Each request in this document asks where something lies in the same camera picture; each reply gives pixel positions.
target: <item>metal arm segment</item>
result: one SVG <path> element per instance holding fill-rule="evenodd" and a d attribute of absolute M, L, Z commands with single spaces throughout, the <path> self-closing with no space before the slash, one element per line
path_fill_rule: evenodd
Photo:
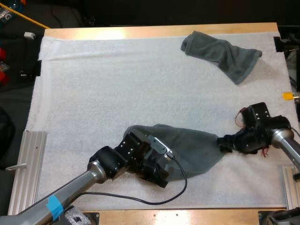
<path fill-rule="evenodd" d="M 272 145 L 281 148 L 300 171 L 300 144 L 290 129 L 279 129 L 272 136 Z"/>
<path fill-rule="evenodd" d="M 104 169 L 99 163 L 92 161 L 88 170 L 69 183 L 57 189 L 47 197 L 41 199 L 23 212 L 15 216 L 0 217 L 1 225 L 44 225 L 53 220 L 52 213 L 47 207 L 49 197 L 54 195 L 61 203 L 63 209 L 69 206 L 77 196 L 95 183 L 104 183 L 107 180 Z"/>

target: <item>white towel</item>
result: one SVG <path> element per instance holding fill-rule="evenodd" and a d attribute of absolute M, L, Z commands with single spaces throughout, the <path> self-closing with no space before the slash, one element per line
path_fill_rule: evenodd
<path fill-rule="evenodd" d="M 214 35 L 232 45 L 262 51 L 251 74 L 233 84 L 218 67 L 180 50 L 185 37 L 111 41 L 73 41 L 44 37 L 27 124 L 48 132 L 38 189 L 46 196 L 86 170 L 87 162 L 105 145 L 117 146 L 126 128 L 167 124 L 218 136 L 234 134 L 237 112 L 265 102 L 271 116 L 286 116 L 298 129 L 283 53 L 276 52 L 277 32 Z M 282 150 L 269 155 L 226 154 L 210 171 L 188 180 L 186 192 L 162 206 L 148 206 L 107 196 L 82 196 L 82 210 L 283 207 L 278 166 L 291 164 Z M 102 191 L 162 201 L 183 188 L 183 181 L 165 189 L 124 174 L 94 185 Z"/>

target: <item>gray cloth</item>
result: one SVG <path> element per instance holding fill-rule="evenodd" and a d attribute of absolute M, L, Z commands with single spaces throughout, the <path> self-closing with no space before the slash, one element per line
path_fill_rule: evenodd
<path fill-rule="evenodd" d="M 240 48 L 197 31 L 184 39 L 181 50 L 186 55 L 217 62 L 217 66 L 235 84 L 241 83 L 250 74 L 263 54 L 259 50 Z"/>
<path fill-rule="evenodd" d="M 187 177 L 207 172 L 224 156 L 217 146 L 218 136 L 206 132 L 162 124 L 153 127 L 135 125 L 129 127 L 124 135 L 129 132 L 140 132 L 161 140 L 172 150 Z M 183 178 L 174 161 L 169 161 L 165 169 L 169 172 L 168 180 Z"/>

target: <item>metal bracket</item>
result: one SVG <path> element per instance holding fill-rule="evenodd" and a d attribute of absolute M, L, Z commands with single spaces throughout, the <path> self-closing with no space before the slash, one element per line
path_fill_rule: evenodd
<path fill-rule="evenodd" d="M 22 164 L 12 165 L 12 166 L 6 167 L 5 170 L 15 172 L 17 169 L 23 169 L 23 168 L 26 168 L 26 167 L 27 167 L 27 164 L 22 163 Z"/>
<path fill-rule="evenodd" d="M 148 140 L 150 141 L 150 146 L 159 154 L 164 155 L 168 160 L 171 160 L 167 153 L 172 153 L 172 150 L 168 148 L 165 144 L 163 144 L 157 137 L 153 137 L 152 135 L 148 136 Z"/>
<path fill-rule="evenodd" d="M 36 201 L 46 138 L 45 131 L 23 132 L 18 163 L 6 168 L 15 172 L 9 215 L 18 214 Z"/>

